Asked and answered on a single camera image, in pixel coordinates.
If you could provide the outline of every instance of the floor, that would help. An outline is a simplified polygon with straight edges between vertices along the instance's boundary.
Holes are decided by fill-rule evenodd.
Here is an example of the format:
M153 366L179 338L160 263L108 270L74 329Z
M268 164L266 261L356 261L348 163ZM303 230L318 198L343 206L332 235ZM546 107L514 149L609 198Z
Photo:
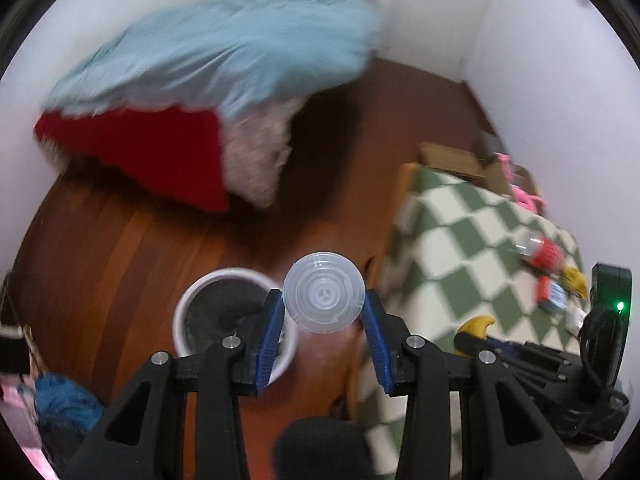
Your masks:
M20 250L10 287L19 319L52 370L108 402L155 350L173 349L173 309L194 280L243 266L280 281L317 250L363 268L383 237L399 165L418 160L423 140L469 149L482 127L464 85L375 60L357 83L316 95L296 116L268 212L234 200L229 214L210 216L113 171L75 171L54 184ZM271 444L290 421L328 414L344 392L355 331L303 333L283 377L243 399L253 479L271 479ZM192 398L187 478L193 408Z

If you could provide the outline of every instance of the blue fabric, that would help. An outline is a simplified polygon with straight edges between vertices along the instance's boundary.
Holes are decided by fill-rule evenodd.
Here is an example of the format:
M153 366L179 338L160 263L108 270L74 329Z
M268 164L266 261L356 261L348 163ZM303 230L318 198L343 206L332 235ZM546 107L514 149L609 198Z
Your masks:
M82 386L58 374L36 379L35 407L42 424L75 426L87 433L104 413L104 406Z
M46 111L129 105L241 118L267 100L356 79L380 26L367 0L207 0L131 25L64 76Z

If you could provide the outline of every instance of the green checkered rug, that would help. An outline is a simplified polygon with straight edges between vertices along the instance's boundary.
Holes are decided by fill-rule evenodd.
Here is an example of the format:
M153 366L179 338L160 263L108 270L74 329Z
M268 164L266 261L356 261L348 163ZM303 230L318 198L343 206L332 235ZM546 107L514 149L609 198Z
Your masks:
M502 196L420 168L394 221L383 262L378 291L386 310L444 351L453 352L453 336L461 324L489 314L497 320L488 330L491 336L579 353L575 338L536 307L536 278L513 249L513 241L527 228L544 233L564 251L565 264L582 270L578 245L569 232ZM358 418L367 431L377 473L391 479L398 465L406 398L384 394L369 358L361 377ZM458 394L450 397L450 472L456 476L462 469L460 404Z

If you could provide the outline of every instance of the wall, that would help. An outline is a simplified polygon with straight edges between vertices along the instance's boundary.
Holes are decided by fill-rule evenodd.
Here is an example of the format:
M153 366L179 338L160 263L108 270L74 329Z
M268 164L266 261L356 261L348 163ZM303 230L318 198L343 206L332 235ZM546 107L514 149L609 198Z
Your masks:
M195 0L57 0L0 80L0 274L12 266L57 171L32 128L57 79L146 13Z
M640 71L606 20L588 0L493 0L466 74L585 267L627 266L638 280ZM640 415L640 286L634 307L621 370L634 394L616 450Z
M489 0L395 0L384 57L460 81Z

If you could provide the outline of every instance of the red cushion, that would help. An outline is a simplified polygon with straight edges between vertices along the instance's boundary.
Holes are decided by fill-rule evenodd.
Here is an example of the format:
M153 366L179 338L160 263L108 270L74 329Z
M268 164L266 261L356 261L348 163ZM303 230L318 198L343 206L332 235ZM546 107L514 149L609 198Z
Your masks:
M48 112L35 126L39 138L68 152L93 155L143 187L204 211L227 211L220 163L220 124L213 112L126 108L98 116L65 118Z

